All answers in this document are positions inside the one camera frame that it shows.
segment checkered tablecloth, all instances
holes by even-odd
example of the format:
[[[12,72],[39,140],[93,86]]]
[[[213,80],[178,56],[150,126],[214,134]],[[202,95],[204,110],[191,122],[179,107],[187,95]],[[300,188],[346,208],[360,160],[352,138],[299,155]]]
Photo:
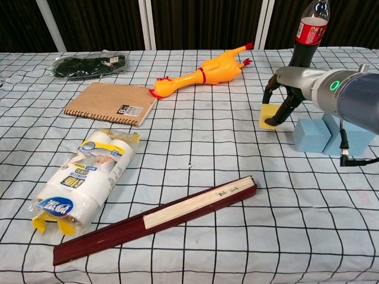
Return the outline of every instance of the checkered tablecloth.
[[[221,52],[133,51],[128,72],[101,81],[151,87]],[[139,128],[63,114],[94,80],[50,76],[62,54],[0,54],[0,283],[379,283],[378,165],[340,168],[338,157],[296,152],[297,120],[323,115],[311,102],[277,131],[258,127],[263,87],[291,52],[245,51],[239,60],[253,63],[238,78],[180,89]],[[313,59],[320,68],[361,63],[379,72],[379,52],[319,48]],[[284,98],[277,90],[271,100]],[[30,200],[98,127],[137,131],[142,142],[89,231],[247,175],[257,194],[53,267],[53,246],[70,237],[53,224],[34,230]],[[362,157],[378,156],[376,138]]]

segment brown notebook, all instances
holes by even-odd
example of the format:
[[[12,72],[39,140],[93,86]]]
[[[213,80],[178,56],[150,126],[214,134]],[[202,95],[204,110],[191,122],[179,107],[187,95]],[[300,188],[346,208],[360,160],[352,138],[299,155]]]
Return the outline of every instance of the brown notebook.
[[[77,117],[140,126],[156,101],[148,88],[94,82],[68,103],[63,112]]]

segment spiral binding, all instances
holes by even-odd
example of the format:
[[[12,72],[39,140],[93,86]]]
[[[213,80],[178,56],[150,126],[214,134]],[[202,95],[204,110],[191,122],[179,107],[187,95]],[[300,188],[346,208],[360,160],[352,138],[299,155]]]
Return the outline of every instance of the spiral binding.
[[[76,117],[85,117],[85,118],[91,118],[93,120],[101,120],[101,121],[111,121],[115,123],[128,124],[128,125],[133,125],[133,126],[136,126],[138,122],[136,120],[128,120],[127,118],[111,117],[108,115],[100,115],[100,114],[91,114],[89,112],[74,111],[71,109],[65,109],[63,112],[67,115],[73,115]]]

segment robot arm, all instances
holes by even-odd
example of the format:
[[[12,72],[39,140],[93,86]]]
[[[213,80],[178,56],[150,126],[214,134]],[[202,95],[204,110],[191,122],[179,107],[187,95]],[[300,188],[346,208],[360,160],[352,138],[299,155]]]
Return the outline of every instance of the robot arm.
[[[279,68],[265,90],[263,103],[268,104],[272,91],[280,86],[287,89],[287,99],[265,122],[271,126],[279,125],[302,101],[313,101],[322,111],[339,116],[341,123],[345,120],[379,135],[379,74],[366,73],[366,69],[364,65],[357,72],[292,66]],[[346,150],[346,154],[347,149],[343,148],[348,148],[348,143],[342,126],[341,137],[341,149]]]

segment yellow rubber chicken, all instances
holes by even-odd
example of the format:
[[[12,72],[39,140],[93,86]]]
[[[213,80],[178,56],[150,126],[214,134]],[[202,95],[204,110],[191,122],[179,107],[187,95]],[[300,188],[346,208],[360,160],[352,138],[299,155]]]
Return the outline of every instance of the yellow rubber chicken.
[[[252,62],[250,59],[245,59],[242,63],[238,63],[234,57],[238,53],[252,48],[253,44],[248,43],[237,49],[225,51],[219,56],[205,61],[199,69],[186,76],[176,79],[170,79],[168,77],[158,78],[154,89],[150,89],[149,92],[155,98],[162,99],[184,86],[196,83],[218,84],[220,82],[233,80],[242,73],[241,68],[243,66],[249,65]]]

